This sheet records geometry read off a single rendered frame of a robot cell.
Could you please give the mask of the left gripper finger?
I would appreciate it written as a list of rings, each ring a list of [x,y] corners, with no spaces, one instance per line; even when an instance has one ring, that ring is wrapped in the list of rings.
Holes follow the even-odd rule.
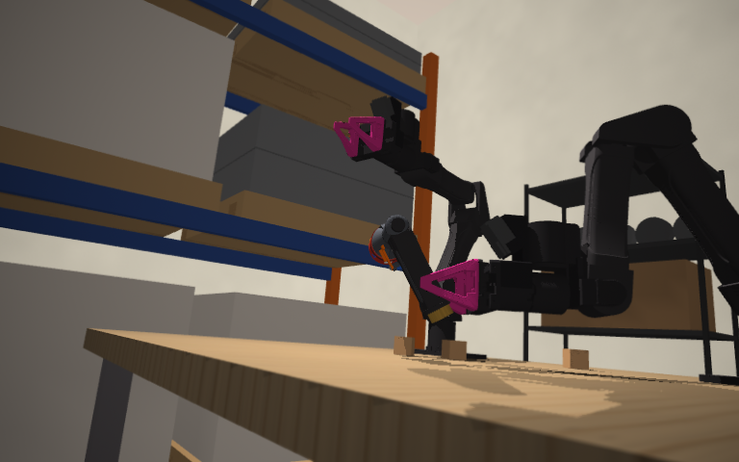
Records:
[[[471,259],[450,268],[427,274],[420,278],[420,287],[470,311],[475,311],[478,307],[478,264],[478,259]],[[464,296],[454,294],[432,284],[434,280],[461,271],[464,273]]]
[[[441,282],[441,281],[444,281],[444,280],[448,280],[450,278],[453,278],[454,279],[455,293],[457,295],[464,296],[464,273],[463,272],[458,272],[458,273],[455,273],[455,274],[452,274],[450,276],[447,276],[447,277],[444,277],[444,278],[441,278],[441,279],[437,279],[437,280],[438,280],[438,282]],[[457,305],[457,304],[455,304],[453,302],[449,303],[449,305],[450,305],[452,311],[454,311],[455,313],[460,314],[460,315],[465,315],[466,314],[466,308],[461,307],[461,306],[459,306],[459,305]]]

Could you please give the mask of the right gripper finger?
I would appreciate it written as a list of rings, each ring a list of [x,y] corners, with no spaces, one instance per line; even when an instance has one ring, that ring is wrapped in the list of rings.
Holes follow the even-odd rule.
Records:
[[[370,136],[362,131],[356,123],[369,123]],[[359,138],[369,147],[371,151],[378,151],[382,148],[384,118],[376,117],[350,117],[348,125],[359,136]]]
[[[346,138],[340,128],[348,130],[350,141]],[[349,157],[355,157],[358,154],[359,136],[351,129],[346,122],[334,122],[334,130],[341,139],[344,149]]]

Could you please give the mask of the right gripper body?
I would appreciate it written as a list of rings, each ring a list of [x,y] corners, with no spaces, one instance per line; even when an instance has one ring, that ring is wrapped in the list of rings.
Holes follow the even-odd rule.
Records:
[[[364,123],[360,125],[360,129],[362,129],[365,133],[367,133],[370,136],[370,124]],[[358,154],[355,157],[351,157],[351,160],[355,162],[364,161],[367,159],[375,159],[384,165],[387,165],[388,163],[395,163],[399,157],[397,156],[398,152],[402,152],[402,148],[395,145],[395,152],[394,152],[394,144],[395,144],[395,131],[396,131],[396,123],[391,120],[391,122],[386,123],[386,119],[384,118],[384,132],[383,132],[383,141],[382,141],[382,148],[378,151],[371,151],[370,148],[359,138],[358,143]],[[393,153],[393,154],[389,154]]]

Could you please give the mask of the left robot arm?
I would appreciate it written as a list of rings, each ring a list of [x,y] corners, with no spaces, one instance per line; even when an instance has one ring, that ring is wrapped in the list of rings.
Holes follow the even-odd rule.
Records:
[[[501,287],[534,285],[526,313],[563,315],[576,307],[587,317],[601,318],[624,312],[633,292],[627,223],[635,168],[671,203],[712,265],[722,284],[719,291],[739,316],[739,214],[704,166],[693,145],[696,140],[689,116],[672,105],[601,124],[593,147],[589,141],[579,154],[586,174],[581,248],[575,223],[528,223],[527,216],[503,215],[480,227],[502,258]],[[510,255],[517,262],[505,261]]]

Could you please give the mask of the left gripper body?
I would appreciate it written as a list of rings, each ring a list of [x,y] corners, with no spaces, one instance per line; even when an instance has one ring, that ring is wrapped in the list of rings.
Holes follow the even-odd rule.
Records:
[[[475,311],[466,309],[465,315],[480,316],[499,309],[500,261],[489,260],[489,263],[483,262],[483,282],[482,262],[482,259],[478,259],[478,309]],[[501,287],[501,308],[499,311],[529,311],[533,301],[531,298],[527,298],[528,294],[534,294],[534,285],[532,289]]]

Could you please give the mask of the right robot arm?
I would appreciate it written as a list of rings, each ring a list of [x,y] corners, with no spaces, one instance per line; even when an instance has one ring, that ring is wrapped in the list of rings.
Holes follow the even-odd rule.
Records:
[[[440,159],[431,153],[420,152],[420,122],[412,111],[401,109],[401,103],[394,97],[386,95],[371,101],[373,116],[384,117],[386,123],[392,120],[398,128],[395,145],[402,148],[402,152],[398,152],[399,159],[395,163],[386,166],[393,168],[405,183],[428,189],[448,200],[449,236],[435,272],[467,262],[472,246],[482,237],[480,227],[490,220],[484,184],[463,180],[446,170]],[[475,207],[466,209],[466,204],[473,203],[475,197]],[[415,353],[442,356],[442,340],[455,341],[456,322],[462,321],[462,315],[453,312],[431,323],[421,306],[420,310],[422,319],[428,321],[428,340],[425,349],[415,348]]]

